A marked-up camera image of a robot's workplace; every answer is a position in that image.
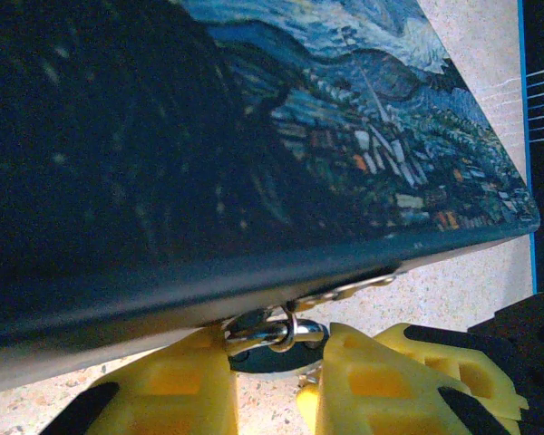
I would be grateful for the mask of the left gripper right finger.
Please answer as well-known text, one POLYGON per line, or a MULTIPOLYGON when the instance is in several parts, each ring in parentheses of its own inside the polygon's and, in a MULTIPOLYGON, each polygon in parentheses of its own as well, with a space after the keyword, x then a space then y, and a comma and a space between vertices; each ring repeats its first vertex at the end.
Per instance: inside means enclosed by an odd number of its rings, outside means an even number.
POLYGON ((520 433, 461 382, 345 324, 330 326, 318 388, 318 434, 520 433))

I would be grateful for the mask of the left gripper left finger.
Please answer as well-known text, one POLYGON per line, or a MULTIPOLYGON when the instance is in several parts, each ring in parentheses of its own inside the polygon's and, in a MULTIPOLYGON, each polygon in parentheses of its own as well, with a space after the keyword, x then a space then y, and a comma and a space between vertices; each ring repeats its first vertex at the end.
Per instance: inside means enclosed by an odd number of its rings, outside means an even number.
POLYGON ((217 327, 109 372, 45 434, 236 434, 236 376, 217 327))

